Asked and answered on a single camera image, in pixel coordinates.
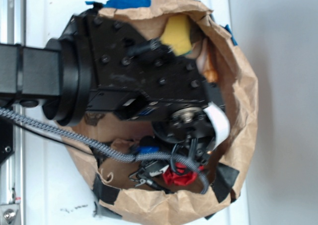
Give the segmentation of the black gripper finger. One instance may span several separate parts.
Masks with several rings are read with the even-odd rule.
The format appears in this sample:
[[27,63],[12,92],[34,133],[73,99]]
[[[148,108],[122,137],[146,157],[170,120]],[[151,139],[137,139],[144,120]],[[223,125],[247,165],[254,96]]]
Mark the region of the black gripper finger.
[[135,187],[148,185],[151,188],[162,188],[154,181],[154,177],[163,175],[169,168],[169,163],[163,160],[142,161],[138,170],[129,175],[135,182]]
[[211,150],[208,148],[200,148],[196,151],[196,161],[200,163],[200,165],[207,165],[209,159],[211,157]]

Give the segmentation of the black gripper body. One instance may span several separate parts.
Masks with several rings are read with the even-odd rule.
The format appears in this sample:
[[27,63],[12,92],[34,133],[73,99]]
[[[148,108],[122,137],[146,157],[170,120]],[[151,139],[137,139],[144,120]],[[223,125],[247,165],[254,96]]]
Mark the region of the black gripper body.
[[188,107],[172,114],[167,122],[153,122],[155,136],[173,154],[180,153],[196,161],[196,151],[208,148],[212,152],[226,139],[225,104],[221,90],[216,83],[206,83],[208,105]]

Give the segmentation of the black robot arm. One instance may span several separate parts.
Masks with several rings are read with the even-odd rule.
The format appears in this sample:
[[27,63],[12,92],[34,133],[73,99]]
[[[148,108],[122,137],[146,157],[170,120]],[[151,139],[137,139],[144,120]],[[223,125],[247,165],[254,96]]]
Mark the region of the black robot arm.
[[[150,121],[155,136],[124,155],[87,137],[18,114],[12,106],[41,106],[61,126],[85,113],[113,113],[124,121]],[[43,49],[0,47],[0,115],[88,145],[97,155],[140,163],[136,186],[159,189],[154,177],[200,172],[229,135],[219,88],[196,62],[178,56],[159,38],[145,39],[132,25],[95,14],[74,15],[58,39]]]

